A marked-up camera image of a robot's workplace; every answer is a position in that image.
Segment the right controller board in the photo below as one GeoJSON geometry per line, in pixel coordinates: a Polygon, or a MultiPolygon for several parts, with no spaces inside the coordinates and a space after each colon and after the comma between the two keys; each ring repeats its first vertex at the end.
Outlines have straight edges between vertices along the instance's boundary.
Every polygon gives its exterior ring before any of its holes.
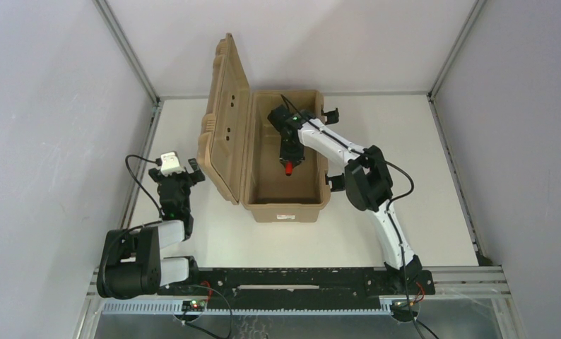
{"type": "Polygon", "coordinates": [[[390,304],[391,317],[398,322],[408,323],[417,319],[420,311],[420,302],[407,303],[406,300],[394,300],[390,304]]]}

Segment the left controller board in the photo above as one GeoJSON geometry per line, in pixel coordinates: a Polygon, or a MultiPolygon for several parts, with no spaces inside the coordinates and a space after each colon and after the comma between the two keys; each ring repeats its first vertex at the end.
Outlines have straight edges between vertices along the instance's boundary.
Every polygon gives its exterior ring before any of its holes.
{"type": "Polygon", "coordinates": [[[207,307],[205,299],[191,299],[182,302],[182,312],[203,312],[207,307]]]}

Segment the tan plastic storage bin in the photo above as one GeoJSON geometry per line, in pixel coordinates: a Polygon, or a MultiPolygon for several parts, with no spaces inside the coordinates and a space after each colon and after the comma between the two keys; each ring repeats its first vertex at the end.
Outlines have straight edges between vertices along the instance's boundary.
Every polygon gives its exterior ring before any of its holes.
{"type": "Polygon", "coordinates": [[[323,117],[315,89],[252,90],[234,37],[218,43],[197,162],[227,201],[242,204],[257,222],[315,222],[331,197],[329,161],[311,148],[290,176],[280,161],[281,134],[268,120],[286,97],[323,117]]]}

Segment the controller board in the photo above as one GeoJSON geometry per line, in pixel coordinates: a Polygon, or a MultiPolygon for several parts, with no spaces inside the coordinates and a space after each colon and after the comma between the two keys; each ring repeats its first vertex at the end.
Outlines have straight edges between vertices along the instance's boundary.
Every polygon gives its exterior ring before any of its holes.
{"type": "Polygon", "coordinates": [[[398,322],[408,323],[417,319],[420,311],[420,302],[407,303],[406,300],[394,300],[390,304],[391,317],[398,322]]]}
{"type": "Polygon", "coordinates": [[[203,312],[207,307],[205,299],[191,299],[182,302],[182,312],[203,312]]]}

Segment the red black screwdriver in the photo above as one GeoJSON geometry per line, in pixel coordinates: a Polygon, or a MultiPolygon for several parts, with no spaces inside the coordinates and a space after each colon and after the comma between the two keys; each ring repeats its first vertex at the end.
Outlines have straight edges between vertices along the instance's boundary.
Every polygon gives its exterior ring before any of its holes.
{"type": "Polygon", "coordinates": [[[285,175],[290,177],[293,173],[293,164],[291,162],[285,163],[285,175]]]}

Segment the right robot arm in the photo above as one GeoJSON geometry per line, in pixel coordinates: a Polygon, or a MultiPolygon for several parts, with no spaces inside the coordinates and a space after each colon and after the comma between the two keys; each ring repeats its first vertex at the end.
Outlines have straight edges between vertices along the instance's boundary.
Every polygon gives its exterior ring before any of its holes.
{"type": "Polygon", "coordinates": [[[363,147],[348,141],[326,126],[313,113],[290,113],[284,106],[271,111],[268,120],[280,134],[279,161],[297,167],[310,148],[343,168],[342,174],[329,177],[332,191],[344,191],[351,205],[367,213],[376,229],[384,265],[394,282],[406,289],[422,271],[419,257],[406,240],[396,212],[394,185],[387,162],[375,145],[363,147]]]}

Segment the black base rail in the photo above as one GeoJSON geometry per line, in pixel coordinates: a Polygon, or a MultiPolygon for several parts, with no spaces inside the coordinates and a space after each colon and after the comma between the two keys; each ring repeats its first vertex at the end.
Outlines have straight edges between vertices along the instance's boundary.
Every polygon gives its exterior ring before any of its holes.
{"type": "Polygon", "coordinates": [[[385,268],[200,268],[192,283],[161,287],[162,296],[202,296],[236,306],[370,306],[376,298],[435,295],[423,270],[406,289],[385,268]]]}

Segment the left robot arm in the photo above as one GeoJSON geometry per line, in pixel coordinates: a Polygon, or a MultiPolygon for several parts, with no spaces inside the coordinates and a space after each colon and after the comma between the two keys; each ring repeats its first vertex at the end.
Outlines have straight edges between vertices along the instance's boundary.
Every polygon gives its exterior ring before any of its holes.
{"type": "Polygon", "coordinates": [[[126,230],[107,233],[96,288],[103,298],[132,299],[153,295],[172,283],[192,283],[198,266],[193,256],[166,258],[161,251],[193,233],[191,188],[205,176],[196,159],[187,171],[175,153],[162,155],[148,174],[157,185],[159,217],[126,230]]]}

